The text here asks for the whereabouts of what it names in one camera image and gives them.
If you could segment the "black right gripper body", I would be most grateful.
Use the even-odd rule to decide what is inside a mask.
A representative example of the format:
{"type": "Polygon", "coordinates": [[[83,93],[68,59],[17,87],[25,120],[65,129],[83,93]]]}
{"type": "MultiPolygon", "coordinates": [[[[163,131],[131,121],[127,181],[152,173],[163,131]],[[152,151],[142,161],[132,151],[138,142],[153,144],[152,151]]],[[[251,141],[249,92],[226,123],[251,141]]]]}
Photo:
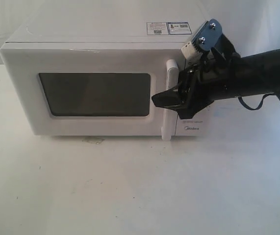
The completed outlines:
{"type": "Polygon", "coordinates": [[[233,44],[222,34],[209,53],[189,60],[191,65],[179,73],[180,95],[186,106],[186,116],[180,119],[191,119],[213,103],[207,85],[219,80],[222,72],[229,68],[234,55],[238,56],[233,44]]]}

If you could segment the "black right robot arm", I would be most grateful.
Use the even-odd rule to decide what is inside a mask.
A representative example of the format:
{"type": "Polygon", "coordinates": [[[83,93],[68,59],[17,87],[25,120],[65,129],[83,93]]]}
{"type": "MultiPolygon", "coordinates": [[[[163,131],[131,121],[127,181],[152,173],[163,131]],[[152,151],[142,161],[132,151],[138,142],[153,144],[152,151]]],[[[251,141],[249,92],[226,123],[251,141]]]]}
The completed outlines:
{"type": "Polygon", "coordinates": [[[191,119],[216,100],[237,98],[248,110],[244,97],[275,96],[280,101],[280,49],[241,57],[233,44],[222,36],[218,45],[185,70],[178,84],[152,97],[158,108],[177,112],[180,119],[191,119]]]}

